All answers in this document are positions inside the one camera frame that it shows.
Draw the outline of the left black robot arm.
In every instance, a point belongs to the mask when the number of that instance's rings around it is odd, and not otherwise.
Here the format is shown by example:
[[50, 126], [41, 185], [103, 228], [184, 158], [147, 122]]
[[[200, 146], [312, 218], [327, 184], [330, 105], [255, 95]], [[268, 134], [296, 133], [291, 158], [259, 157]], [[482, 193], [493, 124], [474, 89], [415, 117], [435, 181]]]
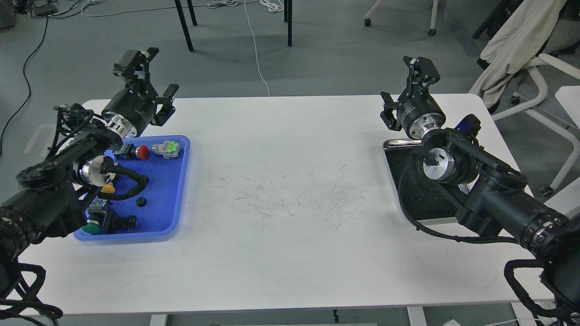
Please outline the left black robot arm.
[[158, 95], [149, 65], [159, 49], [128, 50], [114, 64], [113, 74], [125, 86], [101, 114], [73, 105], [56, 106], [57, 123], [45, 160], [17, 174], [20, 192], [1, 205], [1, 318], [21, 318], [37, 310], [57, 325], [63, 312], [38, 298], [45, 269], [21, 264], [18, 257], [44, 239], [66, 237], [87, 224], [85, 210], [96, 198], [120, 201], [145, 190], [148, 179], [116, 165], [104, 153], [120, 150], [124, 138], [137, 138], [148, 125], [163, 126], [175, 112], [177, 84]]

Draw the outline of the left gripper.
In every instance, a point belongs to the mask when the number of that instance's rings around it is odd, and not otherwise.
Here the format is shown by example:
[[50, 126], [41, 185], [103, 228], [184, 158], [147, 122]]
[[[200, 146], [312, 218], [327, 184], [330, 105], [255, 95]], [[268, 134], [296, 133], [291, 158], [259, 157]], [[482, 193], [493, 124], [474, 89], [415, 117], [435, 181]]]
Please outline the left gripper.
[[102, 111], [106, 128], [121, 138], [137, 138], [149, 124], [163, 126], [175, 112], [174, 95], [178, 84], [170, 84], [161, 97], [150, 82], [149, 65], [159, 49], [128, 50], [116, 62], [113, 75], [122, 78], [125, 87]]

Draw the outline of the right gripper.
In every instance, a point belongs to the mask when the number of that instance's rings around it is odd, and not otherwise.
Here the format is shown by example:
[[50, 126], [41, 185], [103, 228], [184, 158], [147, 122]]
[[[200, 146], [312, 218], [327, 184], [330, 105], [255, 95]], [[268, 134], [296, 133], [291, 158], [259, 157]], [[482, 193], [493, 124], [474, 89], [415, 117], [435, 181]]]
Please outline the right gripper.
[[389, 130], [404, 130], [408, 138], [420, 140], [437, 128], [441, 128], [446, 116], [429, 93], [429, 86], [440, 81], [441, 76], [429, 58], [404, 56], [409, 73], [406, 87], [394, 101], [390, 93], [382, 91], [383, 111], [380, 117]]

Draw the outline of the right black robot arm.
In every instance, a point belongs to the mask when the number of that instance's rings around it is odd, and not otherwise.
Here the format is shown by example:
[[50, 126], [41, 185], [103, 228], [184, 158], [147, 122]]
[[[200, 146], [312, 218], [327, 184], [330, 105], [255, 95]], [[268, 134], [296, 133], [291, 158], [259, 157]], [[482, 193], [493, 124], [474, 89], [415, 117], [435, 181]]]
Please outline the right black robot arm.
[[512, 243], [534, 257], [505, 264], [519, 301], [558, 326], [579, 324], [579, 217], [567, 217], [526, 194], [525, 175], [487, 153], [480, 120], [468, 114], [455, 128], [429, 93], [440, 74], [429, 58], [403, 58], [406, 86], [396, 101], [381, 92], [380, 117], [406, 138], [383, 143], [404, 217], [416, 230], [458, 243]]

